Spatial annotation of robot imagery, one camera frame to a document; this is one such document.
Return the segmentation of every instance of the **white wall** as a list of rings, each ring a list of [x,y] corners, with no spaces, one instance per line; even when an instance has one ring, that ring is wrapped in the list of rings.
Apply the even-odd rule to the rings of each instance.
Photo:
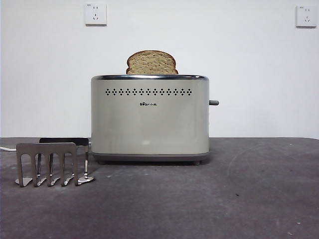
[[[210,136],[319,138],[319,28],[295,28],[318,0],[1,1],[1,135],[90,136],[90,79],[123,74],[144,49],[210,79]]]

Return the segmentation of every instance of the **dark gray table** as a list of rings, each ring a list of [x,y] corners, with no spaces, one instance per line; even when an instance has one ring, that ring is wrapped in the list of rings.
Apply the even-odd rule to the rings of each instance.
[[[319,140],[211,138],[210,148],[199,166],[90,157],[96,181],[51,188],[20,188],[15,153],[2,151],[1,238],[319,238]]]

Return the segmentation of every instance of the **wall outlet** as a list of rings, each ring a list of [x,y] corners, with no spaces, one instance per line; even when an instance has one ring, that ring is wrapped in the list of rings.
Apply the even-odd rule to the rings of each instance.
[[[86,25],[106,25],[106,3],[86,3],[84,16]]]
[[[296,26],[297,27],[316,27],[318,21],[317,6],[297,6],[296,7]]]

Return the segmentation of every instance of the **bread slice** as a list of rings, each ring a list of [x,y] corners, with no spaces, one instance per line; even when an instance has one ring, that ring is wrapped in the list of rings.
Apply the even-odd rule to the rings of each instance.
[[[176,75],[174,58],[163,51],[140,51],[128,58],[129,75]]]

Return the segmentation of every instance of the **toaster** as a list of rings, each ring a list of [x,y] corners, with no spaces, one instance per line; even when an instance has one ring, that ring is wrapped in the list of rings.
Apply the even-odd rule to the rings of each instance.
[[[91,80],[98,161],[193,161],[209,154],[209,80],[197,75],[104,75]]]

